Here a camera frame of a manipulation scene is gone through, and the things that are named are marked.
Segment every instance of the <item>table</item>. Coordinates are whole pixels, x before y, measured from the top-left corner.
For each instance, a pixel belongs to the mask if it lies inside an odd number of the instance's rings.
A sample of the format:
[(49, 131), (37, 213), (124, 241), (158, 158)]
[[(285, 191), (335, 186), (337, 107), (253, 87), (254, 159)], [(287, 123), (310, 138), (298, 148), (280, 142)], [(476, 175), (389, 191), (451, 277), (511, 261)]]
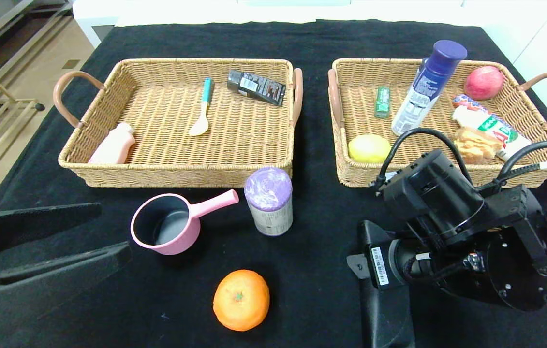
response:
[[(470, 59), (505, 64), (521, 81), (477, 27), (319, 20), (112, 29), (83, 66), (101, 81), (116, 62), (127, 58), (284, 58), (304, 70), (304, 104), (295, 138), (295, 222), (286, 235), (262, 236), (242, 200), (202, 218), (200, 238), (182, 255), (161, 256), (138, 247), (128, 225), (147, 198), (175, 192), (199, 202), (224, 190), (87, 187), (57, 163), (72, 128), (53, 109), (1, 185), (0, 210), (100, 202), (103, 214), (86, 225), (1, 253), (0, 269), (123, 240), (130, 240), (133, 259), (96, 289), (37, 322), (23, 324), (15, 337), (30, 347), (360, 346), (359, 286), (345, 258), (355, 251), (357, 223), (364, 218), (387, 223), (388, 214), (376, 209), (371, 189), (338, 183), (326, 73), (337, 58), (425, 57), (442, 38), (466, 46)], [(74, 115), (83, 115), (95, 93), (85, 81), (74, 81), (63, 101)], [(547, 203), (547, 181), (534, 192)], [(218, 282), (240, 268), (257, 271), (271, 288), (269, 315), (245, 333), (223, 328), (211, 304)], [(413, 287), (411, 307), (419, 347), (547, 346), (547, 306), (528, 314)]]

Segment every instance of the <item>wicker basket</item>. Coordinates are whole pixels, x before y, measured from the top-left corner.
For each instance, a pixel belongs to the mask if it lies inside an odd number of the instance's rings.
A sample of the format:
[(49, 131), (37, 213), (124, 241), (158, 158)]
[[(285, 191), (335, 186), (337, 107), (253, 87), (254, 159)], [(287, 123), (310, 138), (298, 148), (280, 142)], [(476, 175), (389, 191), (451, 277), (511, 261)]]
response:
[[(397, 139), (391, 131), (391, 121), (415, 78), (420, 62), (421, 59), (337, 59), (333, 62), (333, 69), (329, 70), (329, 106), (340, 183), (349, 187), (367, 187), (377, 177), (381, 165), (353, 161), (348, 155), (348, 142), (360, 134), (378, 134), (391, 144)], [(507, 68), (496, 62), (462, 61), (421, 126), (434, 128), (453, 139), (459, 125), (452, 119), (452, 99), (463, 93), (463, 84), (469, 73), (481, 66), (495, 66), (505, 75), (499, 94), (481, 103), (514, 125), (530, 141), (547, 140), (547, 123), (524, 92), (546, 78), (547, 73), (519, 86)], [(388, 86), (391, 91), (391, 113), (386, 119), (374, 116), (375, 95), (379, 86)], [(433, 148), (442, 148), (456, 163), (439, 139), (417, 134), (402, 143), (388, 171), (406, 167), (422, 152)], [(523, 157), (514, 168), (541, 161), (547, 161), (547, 148)], [(474, 185), (481, 185), (495, 178), (502, 166), (503, 161), (495, 158), (485, 165), (466, 167)], [(547, 170), (538, 170), (508, 181), (508, 187), (521, 183), (538, 187), (546, 178)]]
[[(230, 69), (286, 84), (282, 106), (227, 90)], [(100, 88), (81, 121), (61, 101), (75, 76)], [(207, 77), (217, 84), (207, 111), (209, 130), (188, 136)], [(105, 84), (85, 72), (70, 72), (54, 88), (54, 104), (75, 127), (59, 165), (91, 187), (243, 187), (259, 168), (292, 174), (302, 95), (301, 70), (293, 71), (282, 59), (128, 59), (116, 64)], [(136, 143), (125, 164), (87, 163), (119, 122), (135, 129)]]

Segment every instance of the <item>purple cap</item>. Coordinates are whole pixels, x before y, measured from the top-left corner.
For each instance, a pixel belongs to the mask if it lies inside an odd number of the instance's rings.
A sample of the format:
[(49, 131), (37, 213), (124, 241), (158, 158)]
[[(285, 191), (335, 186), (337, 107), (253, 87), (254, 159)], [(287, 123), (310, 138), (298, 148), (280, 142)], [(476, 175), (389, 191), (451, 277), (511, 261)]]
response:
[(247, 201), (256, 209), (277, 211), (291, 198), (293, 184), (284, 170), (262, 168), (247, 178), (244, 193)]
[(466, 55), (466, 48), (461, 44), (452, 40), (439, 40), (432, 46), (432, 55), (426, 62), (426, 68), (439, 75), (451, 75)]

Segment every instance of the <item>barcode label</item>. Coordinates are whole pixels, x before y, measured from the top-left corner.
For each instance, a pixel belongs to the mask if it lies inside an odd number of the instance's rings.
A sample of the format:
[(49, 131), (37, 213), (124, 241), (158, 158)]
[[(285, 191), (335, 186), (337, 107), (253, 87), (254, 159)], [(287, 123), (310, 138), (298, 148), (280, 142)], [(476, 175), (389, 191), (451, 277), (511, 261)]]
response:
[(258, 88), (258, 84), (256, 82), (246, 79), (245, 77), (241, 77), (241, 82), (239, 85), (243, 88), (251, 90), (252, 92), (256, 92), (256, 88)]
[(383, 255), (381, 254), (380, 247), (372, 248), (372, 259), (374, 260), (374, 270), (377, 273), (377, 279), (379, 280), (380, 286), (386, 286), (389, 284), (389, 279), (387, 278), (387, 271), (385, 270), (385, 264), (383, 261)]
[(402, 128), (400, 128), (400, 134), (410, 130), (411, 127), (413, 127), (413, 123), (404, 123)]

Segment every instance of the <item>screw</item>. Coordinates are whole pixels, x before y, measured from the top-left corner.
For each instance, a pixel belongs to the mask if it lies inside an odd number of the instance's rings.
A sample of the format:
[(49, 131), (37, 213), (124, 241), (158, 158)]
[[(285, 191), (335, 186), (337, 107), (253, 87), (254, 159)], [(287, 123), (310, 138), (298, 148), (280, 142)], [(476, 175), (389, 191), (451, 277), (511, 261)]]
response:
[(542, 266), (538, 268), (539, 275), (547, 277), (547, 266)]

